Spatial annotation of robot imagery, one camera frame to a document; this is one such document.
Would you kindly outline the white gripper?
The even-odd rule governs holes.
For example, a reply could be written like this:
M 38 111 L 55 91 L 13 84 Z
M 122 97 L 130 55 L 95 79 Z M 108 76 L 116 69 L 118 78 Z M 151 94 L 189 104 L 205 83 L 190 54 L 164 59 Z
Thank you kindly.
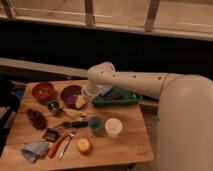
M 75 107 L 77 109 L 81 109 L 83 106 L 86 105 L 87 101 L 92 101 L 94 98 L 96 98 L 100 93 L 101 89 L 102 86 L 100 85 L 94 85 L 91 82 L 85 83 L 81 90 L 83 96 L 82 95 L 77 96 Z

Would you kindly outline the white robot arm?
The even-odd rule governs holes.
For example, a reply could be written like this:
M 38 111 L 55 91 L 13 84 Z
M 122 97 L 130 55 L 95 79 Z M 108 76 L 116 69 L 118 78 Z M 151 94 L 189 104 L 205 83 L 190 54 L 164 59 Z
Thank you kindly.
M 155 98 L 158 171 L 213 171 L 213 81 L 200 75 L 118 72 L 110 62 L 87 71 L 85 99 L 106 85 Z

